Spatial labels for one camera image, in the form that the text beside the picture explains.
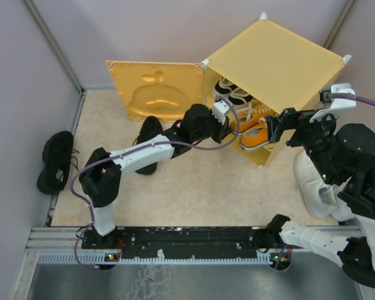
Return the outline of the black white sneaker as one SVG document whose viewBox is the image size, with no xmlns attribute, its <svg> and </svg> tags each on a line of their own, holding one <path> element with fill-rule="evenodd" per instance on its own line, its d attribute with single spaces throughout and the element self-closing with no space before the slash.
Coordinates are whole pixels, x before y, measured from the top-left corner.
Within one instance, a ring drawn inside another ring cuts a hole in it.
<svg viewBox="0 0 375 300">
<path fill-rule="evenodd" d="M 212 96 L 214 98 L 217 96 L 228 97 L 236 88 L 237 86 L 233 82 L 222 77 L 213 87 Z"/>
<path fill-rule="evenodd" d="M 240 87 L 237 87 L 236 89 L 232 90 L 227 99 L 232 104 L 233 108 L 238 110 L 245 108 L 254 100 L 254 97 Z"/>
</svg>

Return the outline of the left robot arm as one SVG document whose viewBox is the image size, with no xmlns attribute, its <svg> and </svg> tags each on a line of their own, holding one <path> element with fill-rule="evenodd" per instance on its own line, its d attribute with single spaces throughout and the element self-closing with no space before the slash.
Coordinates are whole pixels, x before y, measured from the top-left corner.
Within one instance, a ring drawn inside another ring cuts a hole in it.
<svg viewBox="0 0 375 300">
<path fill-rule="evenodd" d="M 216 102 L 211 108 L 193 104 L 168 129 L 163 128 L 156 116 L 148 116 L 131 147 L 117 151 L 97 148 L 74 177 L 82 187 L 80 198 L 89 206 L 96 242 L 110 248 L 118 240 L 113 202 L 126 176 L 151 175 L 159 162 L 174 159 L 191 149 L 203 150 L 200 143 L 207 139 L 223 148 L 222 141 L 232 133 L 228 117 L 232 111 L 226 101 Z"/>
</svg>

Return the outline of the yellow shoe cabinet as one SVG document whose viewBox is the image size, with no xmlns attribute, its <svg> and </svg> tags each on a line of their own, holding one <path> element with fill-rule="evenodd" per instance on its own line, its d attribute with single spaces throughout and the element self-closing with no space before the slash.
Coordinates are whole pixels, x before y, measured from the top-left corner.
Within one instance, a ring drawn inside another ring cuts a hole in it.
<svg viewBox="0 0 375 300">
<path fill-rule="evenodd" d="M 343 57 L 270 21 L 266 14 L 202 62 L 202 98 L 221 77 L 277 113 L 319 107 L 319 92 L 336 82 L 351 55 Z"/>
</svg>

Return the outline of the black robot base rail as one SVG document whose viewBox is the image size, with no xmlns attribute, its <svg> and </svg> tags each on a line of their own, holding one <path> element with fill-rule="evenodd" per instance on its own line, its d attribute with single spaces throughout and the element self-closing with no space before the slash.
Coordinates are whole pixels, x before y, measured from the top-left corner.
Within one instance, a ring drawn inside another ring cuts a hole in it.
<svg viewBox="0 0 375 300">
<path fill-rule="evenodd" d="M 77 243 L 83 249 L 105 251 L 101 270 L 134 260 L 221 263 L 253 262 L 265 258 L 277 270 L 287 269 L 294 246 L 273 238 L 263 227 L 117 227 L 105 236 L 80 227 Z"/>
</svg>

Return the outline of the orange canvas sneaker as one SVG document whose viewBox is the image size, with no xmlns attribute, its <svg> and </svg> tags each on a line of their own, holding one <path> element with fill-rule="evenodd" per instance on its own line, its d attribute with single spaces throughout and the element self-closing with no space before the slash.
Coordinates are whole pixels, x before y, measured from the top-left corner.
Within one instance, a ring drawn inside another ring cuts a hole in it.
<svg viewBox="0 0 375 300">
<path fill-rule="evenodd" d="M 273 115 L 275 113 L 273 109 L 262 103 L 239 109 L 237 111 L 239 123 L 237 123 L 237 121 L 232 121 L 232 130 L 238 132 L 238 134 L 242 134 L 257 123 L 264 121 L 267 115 Z"/>
<path fill-rule="evenodd" d="M 268 129 L 265 122 L 248 129 L 240 138 L 240 147 L 245 151 L 254 151 L 268 144 Z"/>
</svg>

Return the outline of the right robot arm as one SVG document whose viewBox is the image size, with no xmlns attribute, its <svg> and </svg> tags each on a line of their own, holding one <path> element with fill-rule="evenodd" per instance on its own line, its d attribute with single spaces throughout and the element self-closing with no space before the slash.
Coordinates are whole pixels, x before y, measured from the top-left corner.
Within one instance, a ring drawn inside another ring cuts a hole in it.
<svg viewBox="0 0 375 300">
<path fill-rule="evenodd" d="M 354 281 L 375 289 L 375 134 L 363 124 L 336 128 L 336 118 L 315 111 L 285 109 L 265 118 L 268 140 L 275 143 L 292 130 L 288 146 L 304 148 L 328 185 L 336 185 L 338 208 L 332 213 L 340 221 L 357 219 L 361 237 L 329 236 L 278 214 L 254 235 L 260 248 L 297 246 L 336 263 Z"/>
</svg>

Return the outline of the yellow cabinet door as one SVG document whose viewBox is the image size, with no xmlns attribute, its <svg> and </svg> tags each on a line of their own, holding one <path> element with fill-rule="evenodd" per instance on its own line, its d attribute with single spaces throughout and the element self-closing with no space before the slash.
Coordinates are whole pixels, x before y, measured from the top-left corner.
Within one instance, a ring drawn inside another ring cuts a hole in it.
<svg viewBox="0 0 375 300">
<path fill-rule="evenodd" d="M 107 69 L 127 115 L 137 121 L 156 116 L 181 119 L 202 100 L 201 64 L 107 60 Z"/>
</svg>

